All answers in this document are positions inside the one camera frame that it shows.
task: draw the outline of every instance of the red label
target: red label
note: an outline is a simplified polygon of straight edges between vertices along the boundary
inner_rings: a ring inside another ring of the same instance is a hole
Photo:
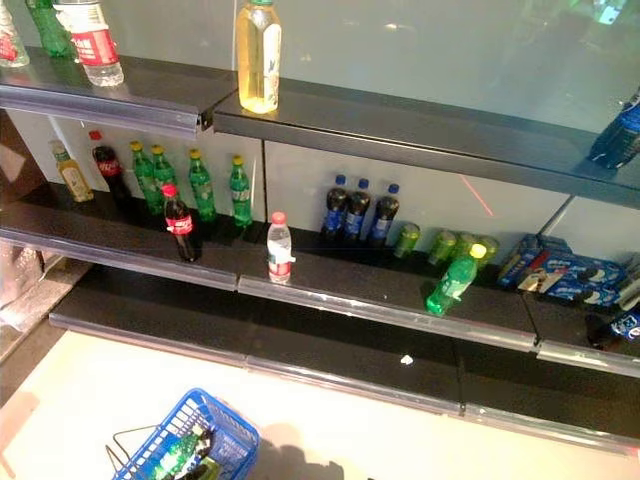
[[[0,37],[0,58],[13,62],[18,58],[18,50],[11,43],[11,37],[5,33]]]
[[[72,33],[71,40],[78,51],[78,58],[84,65],[99,67],[118,61],[115,45],[109,30]]]
[[[122,167],[118,160],[107,160],[106,162],[97,162],[100,173],[103,177],[113,177],[119,175],[122,172]]]
[[[174,235],[186,235],[193,230],[193,222],[191,221],[191,215],[184,218],[165,218],[167,221],[167,230]]]

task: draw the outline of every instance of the green can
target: green can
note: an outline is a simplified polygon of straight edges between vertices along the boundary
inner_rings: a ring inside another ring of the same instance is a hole
[[[440,230],[429,251],[429,263],[433,266],[440,265],[449,258],[455,246],[456,236],[449,230]]]
[[[419,238],[420,227],[415,223],[407,223],[400,231],[393,254],[398,258],[405,258],[413,251]]]

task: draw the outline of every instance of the black shelf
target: black shelf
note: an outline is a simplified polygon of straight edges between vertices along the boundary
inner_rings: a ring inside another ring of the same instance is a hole
[[[278,110],[235,95],[214,129],[308,148],[491,178],[640,208],[640,162],[583,161],[591,132],[461,107],[282,79]]]
[[[125,80],[96,87],[83,67],[28,48],[31,63],[0,71],[0,107],[195,139],[235,91],[233,72],[120,57]]]

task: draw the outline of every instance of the yellow liquid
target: yellow liquid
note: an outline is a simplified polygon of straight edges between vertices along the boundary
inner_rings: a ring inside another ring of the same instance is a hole
[[[278,108],[280,20],[273,5],[247,3],[236,19],[240,105],[254,113]]]

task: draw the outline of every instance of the red bottle cap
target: red bottle cap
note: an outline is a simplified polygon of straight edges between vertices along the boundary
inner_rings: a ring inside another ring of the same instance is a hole
[[[284,225],[287,223],[287,214],[284,212],[273,212],[271,223],[274,225]]]
[[[178,187],[170,183],[162,187],[162,193],[165,197],[175,197],[178,194]]]

